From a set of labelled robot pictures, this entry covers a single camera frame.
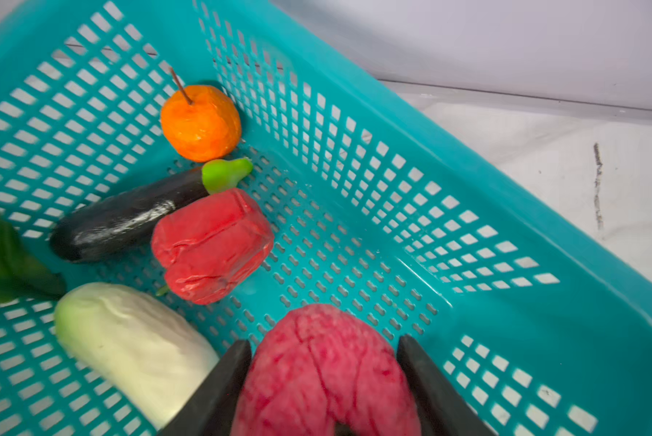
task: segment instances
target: teal plastic basket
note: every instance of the teal plastic basket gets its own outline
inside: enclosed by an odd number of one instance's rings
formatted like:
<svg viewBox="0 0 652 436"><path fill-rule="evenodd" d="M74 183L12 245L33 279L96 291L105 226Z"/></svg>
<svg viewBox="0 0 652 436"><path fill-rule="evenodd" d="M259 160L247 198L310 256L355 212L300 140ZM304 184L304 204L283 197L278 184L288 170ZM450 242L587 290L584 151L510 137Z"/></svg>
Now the teal plastic basket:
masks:
<svg viewBox="0 0 652 436"><path fill-rule="evenodd" d="M29 0L0 26L0 210L70 288L154 292L149 247L69 265L63 214L192 166L158 113L210 83L243 117L242 182L275 248L229 297L165 303L218 352L330 303L410 334L504 435L652 435L652 284L262 0ZM0 306L0 435L151 435L52 335Z"/></svg>

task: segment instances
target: white cabbage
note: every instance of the white cabbage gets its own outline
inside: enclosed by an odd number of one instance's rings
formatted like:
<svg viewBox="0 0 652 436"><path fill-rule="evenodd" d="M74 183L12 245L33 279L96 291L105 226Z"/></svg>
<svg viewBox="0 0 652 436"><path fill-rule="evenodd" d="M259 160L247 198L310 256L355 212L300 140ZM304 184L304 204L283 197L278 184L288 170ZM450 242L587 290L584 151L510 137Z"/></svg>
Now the white cabbage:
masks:
<svg viewBox="0 0 652 436"><path fill-rule="evenodd" d="M55 334L157 428L182 409L219 360L180 315L121 284L88 283L66 294L55 308Z"/></svg>

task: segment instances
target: toy fruit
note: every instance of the toy fruit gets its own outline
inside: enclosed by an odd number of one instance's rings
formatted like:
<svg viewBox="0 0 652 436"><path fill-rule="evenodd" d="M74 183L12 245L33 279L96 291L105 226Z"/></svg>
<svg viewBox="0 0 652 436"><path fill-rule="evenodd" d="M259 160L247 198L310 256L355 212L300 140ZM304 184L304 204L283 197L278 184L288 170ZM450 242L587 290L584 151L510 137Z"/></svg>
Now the toy fruit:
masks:
<svg viewBox="0 0 652 436"><path fill-rule="evenodd" d="M163 217L152 235L152 252L166 268L171 291L210 304L261 266L273 240L258 203L233 187Z"/></svg>
<svg viewBox="0 0 652 436"><path fill-rule="evenodd" d="M195 162L207 162L231 153L241 139L241 122L234 103L209 85L178 85L161 109L161 129L176 152Z"/></svg>
<svg viewBox="0 0 652 436"><path fill-rule="evenodd" d="M67 292L55 308L55 334L157 428L183 408L219 361L181 315L122 284L87 283Z"/></svg>
<svg viewBox="0 0 652 436"><path fill-rule="evenodd" d="M311 304L256 349L231 436L332 436L338 424L358 436L421 434L391 345L352 315Z"/></svg>
<svg viewBox="0 0 652 436"><path fill-rule="evenodd" d="M69 262L100 262L114 253L147 243L154 226L164 216L208 194L236 187L252 170L248 158L215 159L202 169L174 174L82 207L55 225L50 248Z"/></svg>

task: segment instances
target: eggplant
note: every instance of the eggplant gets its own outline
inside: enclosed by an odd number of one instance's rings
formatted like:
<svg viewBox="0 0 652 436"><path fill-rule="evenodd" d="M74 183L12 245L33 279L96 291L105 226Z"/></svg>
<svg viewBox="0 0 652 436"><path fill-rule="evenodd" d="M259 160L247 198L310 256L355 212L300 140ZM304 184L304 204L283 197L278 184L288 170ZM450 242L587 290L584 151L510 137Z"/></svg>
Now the eggplant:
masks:
<svg viewBox="0 0 652 436"><path fill-rule="evenodd" d="M50 235L52 252L69 262L100 262L147 243L164 216L236 185L253 170L248 158L218 159L137 187L65 216Z"/></svg>

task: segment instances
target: orange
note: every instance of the orange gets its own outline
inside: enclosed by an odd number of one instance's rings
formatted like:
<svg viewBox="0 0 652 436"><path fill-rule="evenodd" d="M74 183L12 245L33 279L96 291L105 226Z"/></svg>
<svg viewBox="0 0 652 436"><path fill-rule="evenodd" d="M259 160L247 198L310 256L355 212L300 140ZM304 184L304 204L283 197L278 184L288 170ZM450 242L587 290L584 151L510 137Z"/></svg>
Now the orange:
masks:
<svg viewBox="0 0 652 436"><path fill-rule="evenodd" d="M239 112L214 86L192 85L176 91L161 109L161 129L176 152L195 162L231 153L241 139Z"/></svg>

